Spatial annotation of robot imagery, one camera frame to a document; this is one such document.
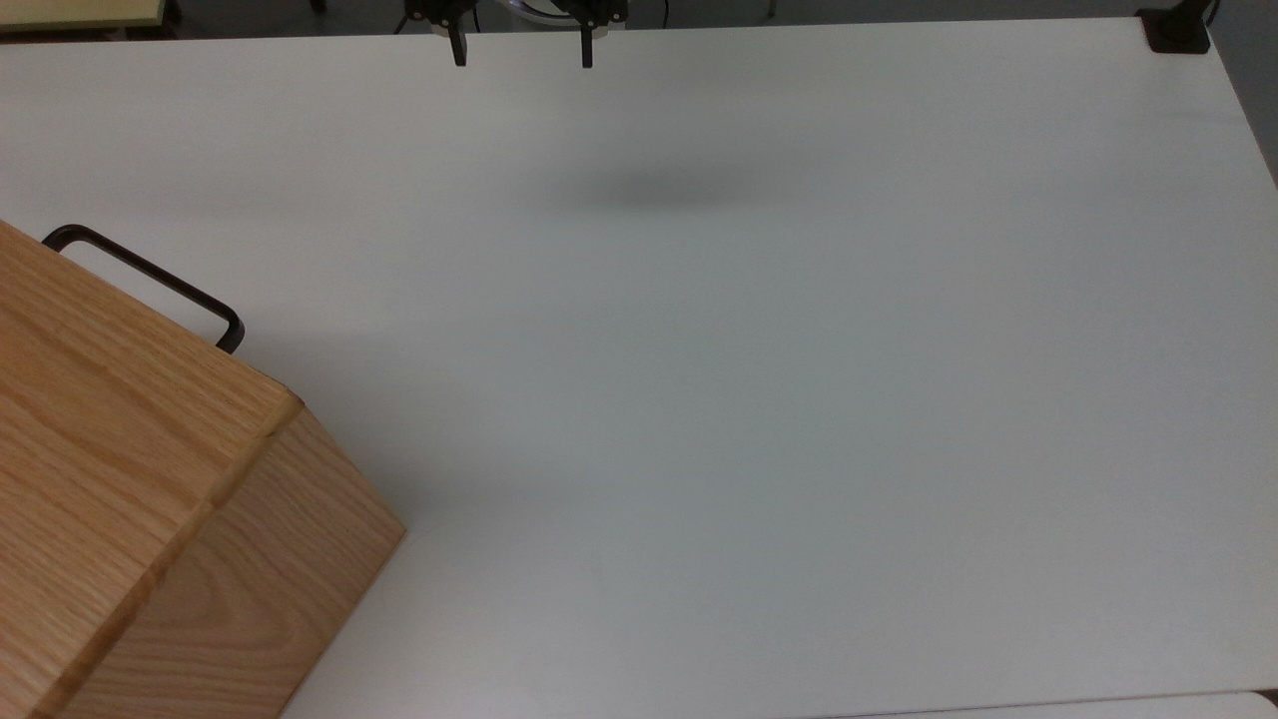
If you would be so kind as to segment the black Franka gripper body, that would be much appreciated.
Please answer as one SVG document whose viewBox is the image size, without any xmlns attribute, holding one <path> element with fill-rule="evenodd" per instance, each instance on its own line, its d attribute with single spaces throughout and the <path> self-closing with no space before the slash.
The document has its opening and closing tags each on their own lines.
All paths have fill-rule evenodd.
<svg viewBox="0 0 1278 719">
<path fill-rule="evenodd" d="M 409 20 L 428 22 L 447 28 L 450 22 L 475 10 L 481 1 L 403 1 L 403 14 Z M 534 24 L 578 27 L 594 22 L 596 28 L 624 24 L 630 1 L 495 1 L 515 17 Z"/>
</svg>

